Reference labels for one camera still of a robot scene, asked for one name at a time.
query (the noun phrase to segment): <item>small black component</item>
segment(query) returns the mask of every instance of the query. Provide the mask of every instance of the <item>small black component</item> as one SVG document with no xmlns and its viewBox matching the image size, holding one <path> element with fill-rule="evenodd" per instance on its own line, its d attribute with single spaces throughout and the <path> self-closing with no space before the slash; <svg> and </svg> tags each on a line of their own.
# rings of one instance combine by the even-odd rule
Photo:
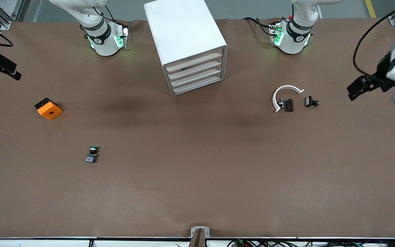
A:
<svg viewBox="0 0 395 247">
<path fill-rule="evenodd" d="M 89 147 L 89 153 L 86 155 L 86 162 L 89 163 L 96 163 L 97 162 L 97 152 L 98 152 L 99 147 L 97 146 L 90 146 Z"/>
<path fill-rule="evenodd" d="M 319 106 L 320 102 L 318 100 L 313 100 L 311 96 L 306 98 L 306 107 Z"/>
<path fill-rule="evenodd" d="M 278 104 L 282 109 L 284 109 L 288 113 L 291 113 L 292 111 L 294 111 L 294 102 L 291 98 L 287 99 L 287 100 L 285 100 L 284 98 L 281 98 L 280 102 Z"/>
<path fill-rule="evenodd" d="M 51 102 L 55 105 L 57 105 L 56 103 L 54 103 L 52 100 L 50 100 L 49 98 L 45 98 L 43 99 L 41 102 L 37 103 L 36 105 L 34 105 L 34 107 L 36 108 L 36 110 L 38 110 L 39 108 L 41 108 L 42 106 L 44 106 L 46 103 Z"/>
<path fill-rule="evenodd" d="M 288 113 L 291 113 L 292 111 L 294 111 L 294 102 L 293 102 L 293 100 L 290 98 L 290 99 L 287 99 L 287 108 L 286 108 L 286 111 L 288 112 Z"/>
<path fill-rule="evenodd" d="M 90 153 L 90 154 L 86 155 L 85 161 L 88 163 L 96 163 L 97 162 L 97 154 Z"/>
</svg>

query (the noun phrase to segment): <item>brown paper sheet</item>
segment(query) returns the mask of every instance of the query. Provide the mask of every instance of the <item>brown paper sheet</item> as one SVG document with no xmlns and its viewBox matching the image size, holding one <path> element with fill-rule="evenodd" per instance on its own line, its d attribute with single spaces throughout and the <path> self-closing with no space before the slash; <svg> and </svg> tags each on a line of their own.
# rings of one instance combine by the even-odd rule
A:
<svg viewBox="0 0 395 247">
<path fill-rule="evenodd" d="M 14 23 L 15 46 L 0 47 L 22 73 L 0 74 L 0 236 L 395 236 L 394 90 L 346 91 L 374 22 L 319 20 L 285 55 L 251 22 L 218 20 L 226 79 L 179 97 L 147 22 L 112 57 L 78 23 Z M 373 72 L 394 42 L 376 28 L 359 65 Z M 306 91 L 280 92 L 295 111 L 275 114 L 285 84 Z M 52 121 L 34 108 L 45 97 L 63 109 Z"/>
</svg>

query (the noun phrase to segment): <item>black and orange block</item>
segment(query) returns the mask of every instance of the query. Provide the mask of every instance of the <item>black and orange block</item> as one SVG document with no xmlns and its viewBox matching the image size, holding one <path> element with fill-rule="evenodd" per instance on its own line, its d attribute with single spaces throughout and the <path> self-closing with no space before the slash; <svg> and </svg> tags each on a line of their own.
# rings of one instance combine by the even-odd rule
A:
<svg viewBox="0 0 395 247">
<path fill-rule="evenodd" d="M 41 102 L 37 103 L 34 107 L 36 107 L 37 112 L 46 119 L 53 119 L 62 113 L 62 110 L 56 105 L 56 103 L 52 102 L 49 98 L 45 98 Z"/>
</svg>

